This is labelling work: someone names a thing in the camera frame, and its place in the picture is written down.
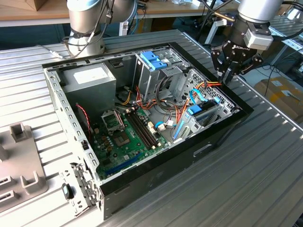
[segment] yellow wire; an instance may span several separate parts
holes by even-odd
[[[128,104],[130,99],[131,99],[131,91],[129,91],[129,93],[128,93],[127,100],[126,100],[125,102],[121,103],[121,105],[126,105],[126,104]]]

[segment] aluminum profile table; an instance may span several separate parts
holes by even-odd
[[[109,51],[177,42],[215,73],[209,53],[178,30],[105,40]],[[61,44],[49,48],[68,55]],[[98,226],[96,207],[75,219],[58,171],[72,150],[54,112],[39,47],[0,52],[0,130],[32,127],[49,190],[0,214],[10,227]],[[303,130],[241,79],[230,88],[254,108],[217,150],[101,224],[102,227],[291,226],[303,212]]]
[[[269,30],[272,35],[278,36],[289,36],[296,32],[299,32],[303,28],[303,19],[300,21],[289,20],[286,16],[276,16],[270,21]],[[287,47],[290,47],[299,53],[303,54],[303,41],[299,36],[293,39],[287,39],[282,41],[285,46],[282,50],[276,55],[271,64],[275,64],[276,61],[281,57]]]

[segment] motherboard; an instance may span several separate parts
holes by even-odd
[[[168,146],[160,134],[156,131],[151,133],[151,121],[141,108],[128,113],[114,110],[113,113],[92,125],[92,146],[100,162],[97,173],[101,179],[106,179]]]

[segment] robotic arm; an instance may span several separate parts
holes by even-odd
[[[137,0],[67,0],[71,35],[66,37],[72,58],[101,54],[105,50],[102,36],[110,23],[131,19]]]
[[[267,50],[274,40],[291,38],[272,36],[269,30],[269,21],[274,18],[281,4],[299,3],[283,2],[283,0],[241,0],[238,15],[227,40],[222,46],[212,48],[211,56],[220,82],[223,81],[232,64],[234,67],[225,79],[226,84],[234,75],[244,75],[263,63],[257,50]],[[224,54],[222,63],[218,61],[221,52]]]

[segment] metal bracket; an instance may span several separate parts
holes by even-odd
[[[212,28],[210,29],[208,36],[206,38],[205,44],[210,44],[214,38],[214,35],[216,34],[218,27],[220,26],[227,26],[227,20],[226,19],[222,19],[222,20],[218,20],[215,21],[212,25]]]
[[[127,35],[127,30],[128,30],[128,21],[120,22],[119,36]]]
[[[71,163],[60,172],[65,198],[74,208],[78,217],[100,200],[100,192],[93,186],[93,180],[85,164]]]

